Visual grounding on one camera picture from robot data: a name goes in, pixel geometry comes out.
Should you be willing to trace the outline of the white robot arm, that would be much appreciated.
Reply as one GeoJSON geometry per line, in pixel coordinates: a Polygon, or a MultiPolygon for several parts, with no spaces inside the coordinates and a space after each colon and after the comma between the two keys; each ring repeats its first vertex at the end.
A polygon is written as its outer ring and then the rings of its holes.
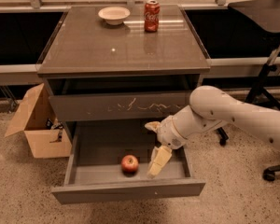
{"type": "Polygon", "coordinates": [[[161,143],[152,151],[147,176],[157,176],[172,157],[172,151],[184,146],[194,133],[216,130],[230,123],[250,133],[280,152],[280,111],[238,101],[226,92],[201,86],[189,96],[189,104],[146,128],[161,143]]]}

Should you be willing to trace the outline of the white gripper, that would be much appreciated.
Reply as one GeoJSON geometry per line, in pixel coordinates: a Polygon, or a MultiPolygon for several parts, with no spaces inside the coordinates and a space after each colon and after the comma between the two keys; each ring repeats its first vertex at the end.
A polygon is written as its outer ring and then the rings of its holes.
{"type": "Polygon", "coordinates": [[[179,149],[186,144],[184,138],[175,128],[172,116],[163,121],[151,121],[145,124],[145,128],[157,132],[157,139],[163,145],[154,147],[151,154],[151,161],[147,168],[147,177],[154,178],[167,164],[172,157],[172,149],[179,149]]]}

